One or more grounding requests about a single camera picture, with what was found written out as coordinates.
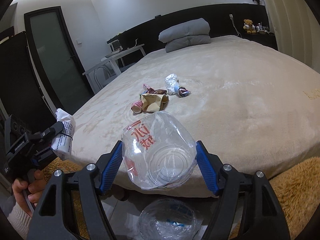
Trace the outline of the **person left hand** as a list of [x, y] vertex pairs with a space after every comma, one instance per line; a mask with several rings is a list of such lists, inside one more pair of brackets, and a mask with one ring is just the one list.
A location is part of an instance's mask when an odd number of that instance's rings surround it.
[[33, 216], [33, 212], [29, 208], [23, 191], [29, 191], [27, 195], [29, 202], [35, 206], [39, 203], [43, 191], [46, 187], [46, 181], [44, 179], [43, 171], [36, 170], [34, 172], [34, 181], [29, 184], [27, 181], [16, 179], [12, 184], [12, 190], [18, 206], [29, 216]]

